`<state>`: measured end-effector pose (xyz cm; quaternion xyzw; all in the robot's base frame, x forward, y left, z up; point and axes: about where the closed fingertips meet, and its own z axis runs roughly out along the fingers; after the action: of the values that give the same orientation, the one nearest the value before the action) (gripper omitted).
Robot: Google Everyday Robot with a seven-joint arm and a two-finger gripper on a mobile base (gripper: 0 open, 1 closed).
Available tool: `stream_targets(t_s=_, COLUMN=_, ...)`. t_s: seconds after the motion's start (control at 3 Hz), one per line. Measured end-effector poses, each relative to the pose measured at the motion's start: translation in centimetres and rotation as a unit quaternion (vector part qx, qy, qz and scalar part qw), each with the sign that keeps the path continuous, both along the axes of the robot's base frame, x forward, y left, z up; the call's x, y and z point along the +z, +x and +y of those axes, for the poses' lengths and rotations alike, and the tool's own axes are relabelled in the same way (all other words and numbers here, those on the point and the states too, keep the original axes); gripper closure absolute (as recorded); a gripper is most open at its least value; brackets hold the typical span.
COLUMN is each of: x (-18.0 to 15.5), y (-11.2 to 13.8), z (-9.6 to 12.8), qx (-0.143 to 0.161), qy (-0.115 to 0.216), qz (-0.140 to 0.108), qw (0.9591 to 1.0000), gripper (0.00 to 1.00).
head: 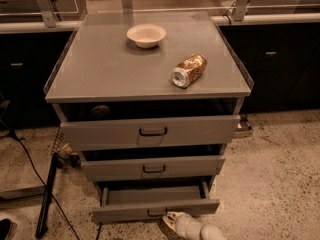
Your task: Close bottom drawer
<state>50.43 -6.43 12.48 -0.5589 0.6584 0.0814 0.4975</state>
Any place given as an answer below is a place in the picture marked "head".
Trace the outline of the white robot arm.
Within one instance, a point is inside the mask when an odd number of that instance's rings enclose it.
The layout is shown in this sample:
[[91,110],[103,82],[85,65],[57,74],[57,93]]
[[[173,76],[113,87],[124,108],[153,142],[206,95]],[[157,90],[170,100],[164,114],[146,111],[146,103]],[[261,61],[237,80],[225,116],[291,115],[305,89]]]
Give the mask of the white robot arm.
[[184,212],[168,212],[163,216],[163,221],[179,237],[186,240],[227,240],[218,227],[201,223]]

